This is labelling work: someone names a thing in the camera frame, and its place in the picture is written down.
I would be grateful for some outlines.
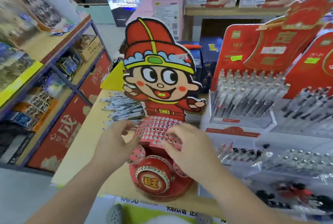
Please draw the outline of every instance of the green gem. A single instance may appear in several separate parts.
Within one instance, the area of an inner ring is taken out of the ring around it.
[[[163,63],[163,61],[158,57],[149,57],[148,62],[153,63],[153,64],[162,64]]]

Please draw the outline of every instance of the gray floor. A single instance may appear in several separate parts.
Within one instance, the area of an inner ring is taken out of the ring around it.
[[[97,28],[112,56],[125,38],[125,28],[98,24]],[[22,224],[58,189],[49,186],[51,178],[0,168],[0,224]],[[96,198],[85,224],[105,224],[105,216],[114,199]]]

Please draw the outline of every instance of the pink pen holder with holes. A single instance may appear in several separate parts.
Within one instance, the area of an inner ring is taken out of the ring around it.
[[[161,144],[168,141],[181,150],[181,139],[166,133],[180,123],[172,117],[148,117],[135,131],[134,136],[140,136],[141,141],[128,160],[131,178],[136,187],[152,200],[173,201],[184,195],[193,183]]]

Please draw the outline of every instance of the cartoon character cutout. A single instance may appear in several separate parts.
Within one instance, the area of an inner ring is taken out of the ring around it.
[[[185,112],[201,112],[205,99],[188,97],[202,87],[192,79],[195,63],[190,52],[176,44],[159,20],[138,18],[126,28],[127,51],[123,79],[125,95],[145,103],[148,116],[185,121]]]

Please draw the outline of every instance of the yellow price sticker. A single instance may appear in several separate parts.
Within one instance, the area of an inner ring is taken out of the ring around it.
[[[319,58],[307,58],[304,63],[305,64],[315,64],[319,61],[320,59]]]
[[[231,61],[242,60],[243,55],[240,55],[240,56],[231,56],[230,58],[231,58]]]

